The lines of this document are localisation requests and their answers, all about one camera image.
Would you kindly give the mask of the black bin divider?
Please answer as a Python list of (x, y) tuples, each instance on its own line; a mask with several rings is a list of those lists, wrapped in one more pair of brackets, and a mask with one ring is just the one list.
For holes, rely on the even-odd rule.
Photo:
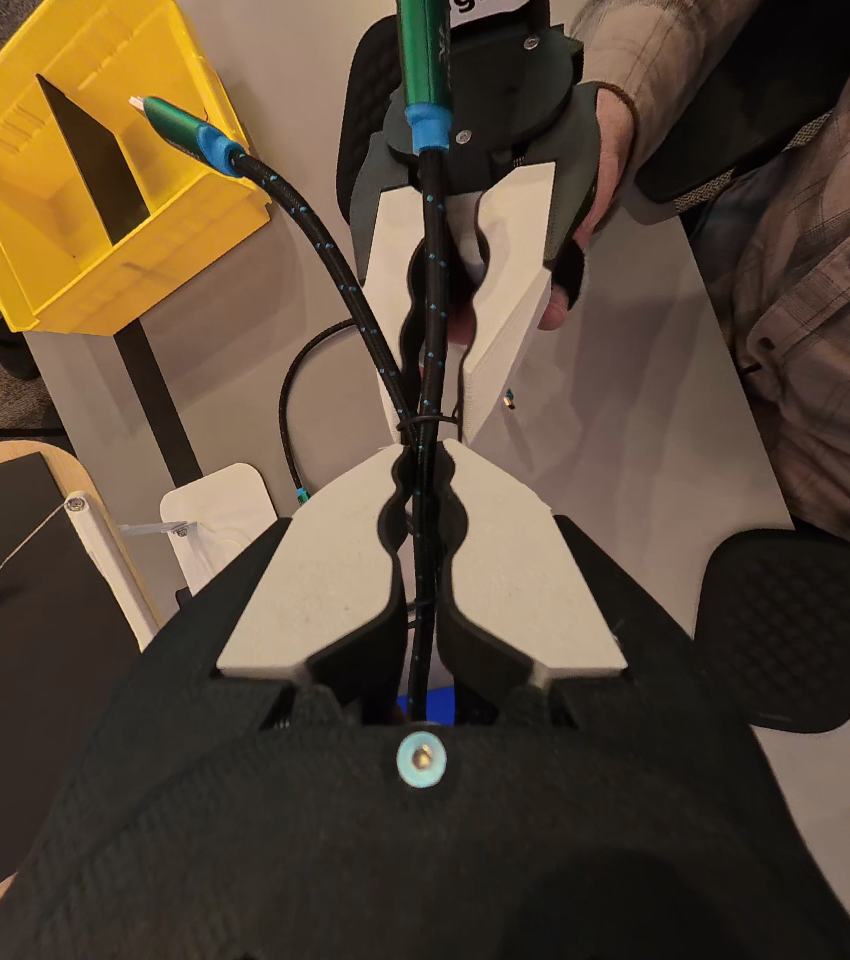
[(116, 246), (150, 215), (119, 140), (45, 77), (37, 74), (36, 80), (108, 239)]

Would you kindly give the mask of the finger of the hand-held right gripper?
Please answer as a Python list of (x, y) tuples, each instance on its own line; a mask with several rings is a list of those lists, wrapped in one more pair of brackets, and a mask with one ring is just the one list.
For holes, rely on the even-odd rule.
[(354, 187), (354, 251), (362, 291), (394, 364), (406, 411), (420, 413), (426, 335), (423, 201), (404, 162), (366, 162)]
[(461, 439), (477, 438), (501, 404), (549, 301), (554, 170), (554, 161), (519, 166), (482, 194), (449, 200), (452, 236), (476, 285), (475, 333), (459, 367)]

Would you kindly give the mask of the person's right forearm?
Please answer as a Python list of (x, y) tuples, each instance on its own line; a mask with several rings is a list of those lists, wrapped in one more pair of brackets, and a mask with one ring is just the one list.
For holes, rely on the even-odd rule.
[(591, 1), (572, 22), (583, 79), (627, 106), (632, 177), (661, 145), (760, 1)]

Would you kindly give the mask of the blue plastic bin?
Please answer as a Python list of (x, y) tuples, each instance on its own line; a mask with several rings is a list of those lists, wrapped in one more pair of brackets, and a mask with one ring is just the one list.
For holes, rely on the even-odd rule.
[(409, 708), (408, 696), (398, 696), (390, 713), (387, 714), (385, 722), (392, 726), (412, 726), (415, 728), (455, 726), (456, 703), (453, 686), (429, 689), (427, 697), (422, 703), (425, 713), (416, 718)]

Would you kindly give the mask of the person's right hand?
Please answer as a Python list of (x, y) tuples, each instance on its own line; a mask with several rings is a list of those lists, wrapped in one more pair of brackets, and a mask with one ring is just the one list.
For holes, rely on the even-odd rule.
[(595, 198), (574, 237), (583, 253), (611, 208), (630, 160), (636, 129), (631, 106), (615, 90), (601, 86), (596, 108), (600, 151)]

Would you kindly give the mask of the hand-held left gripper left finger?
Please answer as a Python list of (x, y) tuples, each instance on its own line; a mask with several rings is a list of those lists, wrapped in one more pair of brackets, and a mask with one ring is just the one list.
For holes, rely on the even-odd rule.
[(295, 513), (216, 662), (225, 676), (396, 686), (407, 651), (398, 551), (410, 450), (389, 446)]

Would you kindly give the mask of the black wood-edged board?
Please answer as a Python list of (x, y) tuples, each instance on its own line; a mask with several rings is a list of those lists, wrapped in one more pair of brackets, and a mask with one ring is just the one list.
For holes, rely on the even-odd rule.
[(158, 621), (70, 454), (0, 441), (0, 886)]

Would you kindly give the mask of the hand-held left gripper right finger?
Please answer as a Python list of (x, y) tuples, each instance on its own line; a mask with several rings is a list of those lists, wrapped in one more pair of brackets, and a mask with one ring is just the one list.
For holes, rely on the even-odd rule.
[(437, 648), (473, 691), (548, 690), (627, 666), (551, 508), (455, 439), (437, 450)]

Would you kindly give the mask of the yellow plastic bin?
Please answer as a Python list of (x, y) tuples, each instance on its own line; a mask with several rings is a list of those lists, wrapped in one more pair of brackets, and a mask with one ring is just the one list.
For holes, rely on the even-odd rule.
[[(116, 246), (37, 74), (119, 140), (150, 215)], [(262, 191), (168, 146), (133, 96), (248, 146), (175, 2), (42, 2), (0, 51), (0, 312), (11, 330), (113, 335), (268, 223)]]

